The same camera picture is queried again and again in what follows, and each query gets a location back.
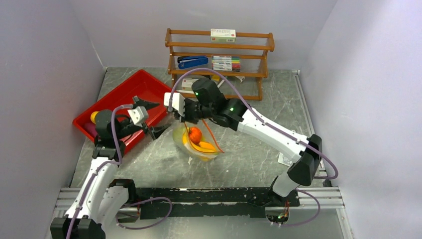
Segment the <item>orange red pepper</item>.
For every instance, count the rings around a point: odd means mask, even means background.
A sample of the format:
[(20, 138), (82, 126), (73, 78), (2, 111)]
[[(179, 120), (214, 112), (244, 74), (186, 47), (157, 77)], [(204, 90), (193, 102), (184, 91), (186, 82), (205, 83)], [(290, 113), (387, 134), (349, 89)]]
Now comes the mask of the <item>orange red pepper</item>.
[(202, 131), (198, 127), (190, 127), (188, 129), (188, 137), (193, 144), (198, 145), (202, 140)]

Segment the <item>clear zip top bag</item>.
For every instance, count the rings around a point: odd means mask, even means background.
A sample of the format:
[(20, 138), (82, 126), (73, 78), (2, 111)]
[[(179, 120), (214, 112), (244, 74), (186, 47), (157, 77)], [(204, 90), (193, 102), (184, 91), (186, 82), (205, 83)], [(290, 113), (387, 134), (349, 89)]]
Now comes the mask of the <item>clear zip top bag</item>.
[(176, 123), (172, 128), (172, 137), (175, 145), (192, 159), (209, 162), (224, 153), (205, 120), (197, 124)]

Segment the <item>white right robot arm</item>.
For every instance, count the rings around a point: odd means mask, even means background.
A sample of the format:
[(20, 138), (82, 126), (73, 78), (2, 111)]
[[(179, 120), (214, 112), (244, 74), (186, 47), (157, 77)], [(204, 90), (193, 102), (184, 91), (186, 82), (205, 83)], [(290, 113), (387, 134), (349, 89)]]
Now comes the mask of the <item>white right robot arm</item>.
[(269, 201), (274, 206), (286, 202), (288, 194), (299, 186), (311, 185), (321, 162), (319, 150), (322, 139), (292, 132), (264, 117), (256, 109), (239, 98), (227, 99), (216, 83), (204, 78), (193, 83), (195, 101), (180, 93), (169, 98), (181, 121), (198, 123), (211, 119), (215, 124), (245, 133), (258, 139), (292, 162), (290, 168), (277, 176), (269, 192)]

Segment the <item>yellow orange bell pepper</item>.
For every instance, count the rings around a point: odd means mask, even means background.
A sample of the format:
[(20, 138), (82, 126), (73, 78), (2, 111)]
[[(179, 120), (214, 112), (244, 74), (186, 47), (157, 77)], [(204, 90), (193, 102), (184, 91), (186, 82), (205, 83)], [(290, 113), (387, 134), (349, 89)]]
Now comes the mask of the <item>yellow orange bell pepper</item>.
[(208, 142), (200, 141), (198, 146), (203, 152), (216, 152), (216, 148)]

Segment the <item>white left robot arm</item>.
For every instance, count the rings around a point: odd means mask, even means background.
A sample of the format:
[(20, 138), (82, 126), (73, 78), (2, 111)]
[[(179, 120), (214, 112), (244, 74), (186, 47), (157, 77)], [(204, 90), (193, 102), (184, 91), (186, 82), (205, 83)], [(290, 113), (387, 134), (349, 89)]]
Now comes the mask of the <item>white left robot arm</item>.
[(168, 128), (147, 124), (148, 110), (159, 105), (134, 96), (132, 104), (91, 113), (97, 135), (90, 169), (70, 208), (64, 216), (52, 220), (53, 239), (104, 239), (105, 226), (119, 209), (136, 204), (138, 193), (133, 180), (114, 180), (113, 176), (122, 164), (124, 138), (142, 131), (157, 139)]

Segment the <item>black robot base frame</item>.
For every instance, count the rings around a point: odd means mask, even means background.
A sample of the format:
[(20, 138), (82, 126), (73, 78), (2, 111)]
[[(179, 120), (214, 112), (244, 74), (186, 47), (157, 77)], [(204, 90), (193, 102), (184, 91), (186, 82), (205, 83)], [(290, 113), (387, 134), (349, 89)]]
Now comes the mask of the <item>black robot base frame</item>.
[(110, 186), (128, 188), (128, 204), (142, 220), (170, 217), (249, 216), (277, 219), (270, 207), (287, 209), (300, 204), (293, 190), (286, 197), (272, 187), (225, 188), (137, 188), (131, 179), (114, 179)]

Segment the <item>green round cabbage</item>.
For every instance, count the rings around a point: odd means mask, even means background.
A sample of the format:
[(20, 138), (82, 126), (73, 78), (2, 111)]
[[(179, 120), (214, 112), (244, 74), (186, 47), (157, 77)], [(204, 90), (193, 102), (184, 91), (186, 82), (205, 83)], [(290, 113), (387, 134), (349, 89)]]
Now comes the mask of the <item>green round cabbage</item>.
[(186, 129), (184, 127), (174, 127), (172, 130), (173, 141), (178, 147), (184, 146), (183, 135), (185, 131)]

